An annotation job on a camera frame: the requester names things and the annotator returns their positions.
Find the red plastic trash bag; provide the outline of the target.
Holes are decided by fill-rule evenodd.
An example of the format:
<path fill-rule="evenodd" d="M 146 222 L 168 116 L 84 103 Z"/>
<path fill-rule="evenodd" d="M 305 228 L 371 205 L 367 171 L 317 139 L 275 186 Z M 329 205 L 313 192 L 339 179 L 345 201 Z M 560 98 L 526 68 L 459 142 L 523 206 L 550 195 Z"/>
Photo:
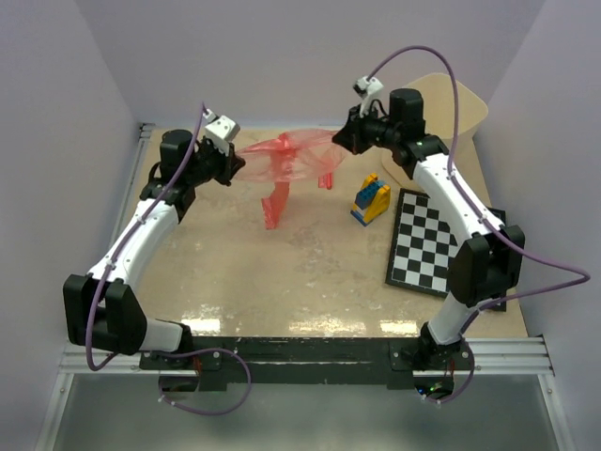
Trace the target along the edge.
<path fill-rule="evenodd" d="M 333 136 L 325 129 L 293 130 L 237 151 L 246 162 L 237 179 L 273 185 L 270 195 L 261 199 L 265 228 L 279 225 L 291 183 L 314 179 L 318 186 L 318 178 L 334 173 L 345 159 L 347 152 L 331 141 Z"/>

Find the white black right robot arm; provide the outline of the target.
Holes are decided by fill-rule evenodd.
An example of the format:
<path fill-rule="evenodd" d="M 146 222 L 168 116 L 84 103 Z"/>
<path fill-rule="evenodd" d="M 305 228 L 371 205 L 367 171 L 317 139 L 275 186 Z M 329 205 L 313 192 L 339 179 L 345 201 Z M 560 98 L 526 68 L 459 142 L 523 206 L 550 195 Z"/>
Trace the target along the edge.
<path fill-rule="evenodd" d="M 345 126 L 332 138 L 353 154 L 371 147 L 388 149 L 394 162 L 434 201 L 459 246 L 447 271 L 449 293 L 442 308 L 420 332 L 405 359 L 415 369 L 438 369 L 459 351 L 460 340 L 478 311 L 498 306 L 516 286 L 525 236 L 507 226 L 480 201 L 459 172 L 449 169 L 450 151 L 425 129 L 424 100 L 413 88 L 397 88 L 389 111 L 373 110 L 378 95 L 357 90 Z"/>

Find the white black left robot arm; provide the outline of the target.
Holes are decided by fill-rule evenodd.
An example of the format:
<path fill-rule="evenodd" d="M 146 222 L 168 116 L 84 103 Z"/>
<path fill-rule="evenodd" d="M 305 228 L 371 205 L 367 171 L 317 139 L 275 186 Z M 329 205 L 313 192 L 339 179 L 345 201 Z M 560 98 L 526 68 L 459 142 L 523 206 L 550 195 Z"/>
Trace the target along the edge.
<path fill-rule="evenodd" d="M 185 130 L 163 134 L 160 159 L 131 220 L 101 261 L 64 283 L 70 343 L 112 354 L 158 351 L 173 368 L 193 361 L 190 327 L 149 318 L 134 291 L 150 259 L 192 205 L 196 188 L 212 180 L 228 186 L 245 165 L 235 153 L 238 133 L 239 126 L 220 118 L 207 125 L 201 139 Z"/>

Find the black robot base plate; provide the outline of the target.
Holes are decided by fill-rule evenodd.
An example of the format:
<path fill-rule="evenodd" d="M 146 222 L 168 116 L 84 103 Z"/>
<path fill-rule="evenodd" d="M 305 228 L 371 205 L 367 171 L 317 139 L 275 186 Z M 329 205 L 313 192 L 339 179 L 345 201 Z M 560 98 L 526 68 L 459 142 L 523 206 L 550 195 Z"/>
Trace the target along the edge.
<path fill-rule="evenodd" d="M 472 371 L 469 345 L 429 345 L 420 338 L 196 337 L 202 352 L 153 351 L 140 367 L 160 372 L 166 391 L 223 391 L 231 384 L 379 385 L 445 397 L 459 371 Z"/>

